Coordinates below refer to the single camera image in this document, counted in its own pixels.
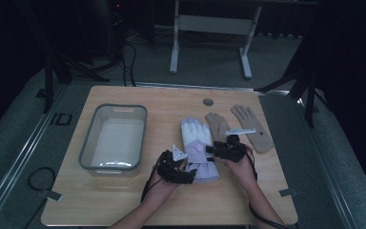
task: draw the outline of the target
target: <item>person's left hand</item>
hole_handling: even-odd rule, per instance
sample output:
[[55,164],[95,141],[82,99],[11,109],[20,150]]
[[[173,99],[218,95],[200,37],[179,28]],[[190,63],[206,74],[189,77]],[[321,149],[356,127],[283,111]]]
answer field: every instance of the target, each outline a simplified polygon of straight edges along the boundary
[[165,179],[162,179],[162,177],[157,172],[155,172],[153,173],[152,180],[150,183],[150,187],[152,188],[148,190],[148,193],[142,200],[142,202],[154,205],[156,207],[160,207],[166,202],[166,200],[168,200],[171,193],[178,186],[179,184],[168,183]]

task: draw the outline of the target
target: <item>wooden tabletop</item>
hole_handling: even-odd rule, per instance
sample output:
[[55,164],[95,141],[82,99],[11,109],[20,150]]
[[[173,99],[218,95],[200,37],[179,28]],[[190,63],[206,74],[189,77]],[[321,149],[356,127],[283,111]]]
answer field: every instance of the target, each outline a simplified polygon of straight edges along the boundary
[[[203,100],[213,100],[211,107]],[[136,177],[94,177],[78,163],[94,110],[101,104],[140,104],[147,108],[140,172]],[[142,190],[160,154],[173,144],[184,149],[180,120],[189,116],[205,122],[207,113],[224,116],[231,128],[241,128],[230,109],[235,104],[250,106],[264,128],[270,133],[259,99],[251,91],[229,91],[182,88],[145,88],[95,86],[65,154],[53,191],[63,195],[60,201],[49,200],[42,215],[46,225],[109,226],[135,208]],[[245,135],[241,142],[250,144]],[[286,224],[297,222],[275,148],[254,154],[258,183],[269,202]],[[247,198],[229,170],[216,162],[220,179],[210,183],[180,185],[147,225],[239,225],[254,224]]]

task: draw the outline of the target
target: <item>beige glove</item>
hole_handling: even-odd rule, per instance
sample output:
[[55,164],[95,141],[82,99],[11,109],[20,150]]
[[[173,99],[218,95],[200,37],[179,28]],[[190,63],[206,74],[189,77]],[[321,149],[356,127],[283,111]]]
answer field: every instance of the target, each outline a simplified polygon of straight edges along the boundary
[[210,126],[214,141],[227,141],[226,131],[231,130],[225,118],[217,113],[208,113],[206,120]]
[[250,107],[234,105],[231,112],[237,117],[243,129],[256,129],[256,133],[246,134],[258,153],[265,153],[274,147],[272,138],[264,130]]

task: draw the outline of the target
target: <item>wrist strap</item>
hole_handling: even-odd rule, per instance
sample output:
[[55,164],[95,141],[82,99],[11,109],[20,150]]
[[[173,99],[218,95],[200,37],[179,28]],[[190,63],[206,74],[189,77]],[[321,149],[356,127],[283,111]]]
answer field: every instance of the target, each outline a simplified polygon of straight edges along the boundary
[[268,219],[265,219],[263,217],[261,217],[253,208],[252,208],[252,205],[251,203],[249,202],[249,210],[251,211],[252,215],[254,215],[254,217],[256,219],[258,219],[259,221],[262,221],[270,226],[273,226],[274,228],[278,228],[278,229],[289,229],[288,227],[286,226],[283,226],[281,224],[278,224],[276,222],[273,222],[273,221],[270,221]]

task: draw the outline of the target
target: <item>person's right hand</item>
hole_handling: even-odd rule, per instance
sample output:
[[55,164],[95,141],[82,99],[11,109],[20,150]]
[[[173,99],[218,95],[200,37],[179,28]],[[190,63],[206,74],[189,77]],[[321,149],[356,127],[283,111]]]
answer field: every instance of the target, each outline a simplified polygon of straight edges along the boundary
[[237,163],[228,159],[219,159],[225,166],[230,168],[232,174],[245,190],[257,183],[254,170],[247,156],[242,157]]

